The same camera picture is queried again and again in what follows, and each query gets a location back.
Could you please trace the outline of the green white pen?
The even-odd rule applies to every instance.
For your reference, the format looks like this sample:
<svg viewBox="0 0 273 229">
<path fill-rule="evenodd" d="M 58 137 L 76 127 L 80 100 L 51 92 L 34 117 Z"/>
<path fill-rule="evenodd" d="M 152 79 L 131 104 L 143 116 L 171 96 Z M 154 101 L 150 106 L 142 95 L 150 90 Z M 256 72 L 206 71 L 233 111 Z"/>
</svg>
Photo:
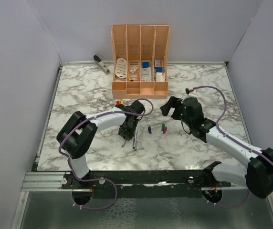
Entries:
<svg viewBox="0 0 273 229">
<path fill-rule="evenodd" d="M 135 142 L 135 149 L 134 149 L 134 151 L 137 151 L 137 145 L 138 145 L 138 141 L 139 141 L 139 135 L 140 135 L 140 131 L 138 129 L 137 130 L 137 134 L 136 134 L 136 142 Z"/>
</svg>

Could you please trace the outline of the blue white pen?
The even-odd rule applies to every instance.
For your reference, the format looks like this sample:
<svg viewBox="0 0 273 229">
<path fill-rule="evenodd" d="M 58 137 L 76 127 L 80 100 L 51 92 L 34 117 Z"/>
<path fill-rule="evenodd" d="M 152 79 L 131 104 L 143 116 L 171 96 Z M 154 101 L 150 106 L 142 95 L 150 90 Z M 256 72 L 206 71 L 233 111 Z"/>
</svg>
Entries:
<svg viewBox="0 0 273 229">
<path fill-rule="evenodd" d="M 136 146 L 137 132 L 138 132 L 138 129 L 136 129 L 136 130 L 135 130 L 135 133 L 134 133 L 134 137 L 133 137 L 133 149 L 135 149 L 135 146 Z"/>
</svg>

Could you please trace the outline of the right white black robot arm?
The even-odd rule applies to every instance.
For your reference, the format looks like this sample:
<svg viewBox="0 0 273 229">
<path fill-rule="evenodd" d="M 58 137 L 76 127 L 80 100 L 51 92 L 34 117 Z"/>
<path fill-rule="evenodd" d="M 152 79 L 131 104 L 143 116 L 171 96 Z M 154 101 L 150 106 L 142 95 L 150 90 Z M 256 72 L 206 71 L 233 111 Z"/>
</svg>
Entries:
<svg viewBox="0 0 273 229">
<path fill-rule="evenodd" d="M 204 117 L 197 98 L 170 97 L 161 106 L 163 116 L 170 109 L 171 117 L 189 127 L 189 133 L 235 158 L 242 167 L 216 165 L 203 174 L 204 183 L 213 187 L 220 181 L 246 186 L 256 197 L 266 198 L 273 192 L 273 149 L 262 150 L 225 132 L 216 122 Z"/>
</svg>

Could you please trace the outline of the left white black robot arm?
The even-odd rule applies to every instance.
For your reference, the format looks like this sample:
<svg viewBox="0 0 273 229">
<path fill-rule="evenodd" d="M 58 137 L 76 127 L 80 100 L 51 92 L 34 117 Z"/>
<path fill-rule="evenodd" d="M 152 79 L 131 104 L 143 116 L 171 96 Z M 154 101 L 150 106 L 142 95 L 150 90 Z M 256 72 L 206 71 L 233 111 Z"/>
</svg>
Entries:
<svg viewBox="0 0 273 229">
<path fill-rule="evenodd" d="M 75 173 L 73 183 L 78 188 L 89 184 L 90 171 L 86 152 L 97 132 L 119 126 L 118 134 L 124 140 L 131 140 L 135 135 L 139 117 L 145 114 L 145 107 L 139 101 L 130 105 L 119 104 L 110 111 L 86 116 L 80 111 L 72 114 L 58 133 L 56 140 L 68 157 L 69 167 Z"/>
</svg>

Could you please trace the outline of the white red box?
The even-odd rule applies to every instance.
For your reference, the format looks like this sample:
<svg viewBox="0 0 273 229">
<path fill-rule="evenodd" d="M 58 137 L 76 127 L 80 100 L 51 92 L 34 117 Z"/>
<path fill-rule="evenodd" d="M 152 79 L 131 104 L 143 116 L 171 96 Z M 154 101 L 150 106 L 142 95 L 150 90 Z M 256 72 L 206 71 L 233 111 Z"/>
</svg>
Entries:
<svg viewBox="0 0 273 229">
<path fill-rule="evenodd" d="M 166 81 L 166 75 L 165 73 L 156 73 L 156 82 L 165 82 Z"/>
</svg>

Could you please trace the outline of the blue box in organizer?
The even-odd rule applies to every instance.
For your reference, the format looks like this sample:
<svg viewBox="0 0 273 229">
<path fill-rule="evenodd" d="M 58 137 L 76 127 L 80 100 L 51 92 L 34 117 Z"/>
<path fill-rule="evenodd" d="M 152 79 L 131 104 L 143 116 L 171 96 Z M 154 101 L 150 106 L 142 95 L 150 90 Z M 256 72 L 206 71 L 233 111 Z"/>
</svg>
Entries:
<svg viewBox="0 0 273 229">
<path fill-rule="evenodd" d="M 150 62 L 142 62 L 142 68 L 149 68 L 150 67 Z"/>
</svg>

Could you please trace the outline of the orange plastic desk organizer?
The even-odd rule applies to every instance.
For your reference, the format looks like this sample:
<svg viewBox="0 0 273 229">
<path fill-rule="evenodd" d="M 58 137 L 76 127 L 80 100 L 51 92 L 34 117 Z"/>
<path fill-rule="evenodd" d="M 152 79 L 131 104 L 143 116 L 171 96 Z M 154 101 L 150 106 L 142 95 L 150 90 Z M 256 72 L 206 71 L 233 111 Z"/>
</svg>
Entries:
<svg viewBox="0 0 273 229">
<path fill-rule="evenodd" d="M 168 25 L 112 25 L 114 74 L 112 96 L 115 99 L 166 99 L 168 96 Z M 116 61 L 127 61 L 127 77 L 116 77 Z M 150 62 L 142 68 L 142 62 Z M 156 82 L 156 73 L 165 73 L 165 82 Z"/>
</svg>

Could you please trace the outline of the white oval card pack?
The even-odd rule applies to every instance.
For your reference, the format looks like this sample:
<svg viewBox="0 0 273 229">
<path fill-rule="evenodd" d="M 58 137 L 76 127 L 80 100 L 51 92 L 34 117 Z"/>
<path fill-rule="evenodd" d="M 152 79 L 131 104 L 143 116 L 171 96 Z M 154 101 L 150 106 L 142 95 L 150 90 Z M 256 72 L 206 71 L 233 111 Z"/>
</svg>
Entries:
<svg viewBox="0 0 273 229">
<path fill-rule="evenodd" d="M 127 61 L 124 58 L 118 58 L 115 65 L 115 75 L 120 79 L 127 77 Z"/>
</svg>

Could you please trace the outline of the black grey stapler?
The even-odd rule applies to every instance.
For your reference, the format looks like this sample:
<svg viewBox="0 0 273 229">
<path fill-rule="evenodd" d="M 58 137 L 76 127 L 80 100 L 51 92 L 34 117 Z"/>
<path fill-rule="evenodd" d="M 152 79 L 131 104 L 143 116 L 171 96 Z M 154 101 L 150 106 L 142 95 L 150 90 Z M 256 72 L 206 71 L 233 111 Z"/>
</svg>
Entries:
<svg viewBox="0 0 273 229">
<path fill-rule="evenodd" d="M 103 71 L 105 74 L 110 74 L 109 68 L 105 65 L 105 63 L 97 56 L 93 56 L 94 64 L 100 68 L 101 71 Z"/>
</svg>

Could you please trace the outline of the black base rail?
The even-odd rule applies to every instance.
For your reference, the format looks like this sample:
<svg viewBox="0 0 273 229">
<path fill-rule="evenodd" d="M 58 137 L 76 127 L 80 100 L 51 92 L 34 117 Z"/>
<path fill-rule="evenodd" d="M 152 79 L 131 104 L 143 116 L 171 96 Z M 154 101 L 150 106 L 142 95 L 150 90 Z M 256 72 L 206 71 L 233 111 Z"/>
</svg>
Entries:
<svg viewBox="0 0 273 229">
<path fill-rule="evenodd" d="M 117 198 L 201 198 L 202 191 L 230 187 L 212 175 L 212 166 L 203 170 L 90 171 L 77 180 L 63 176 L 62 189 L 88 193 L 97 199 Z"/>
</svg>

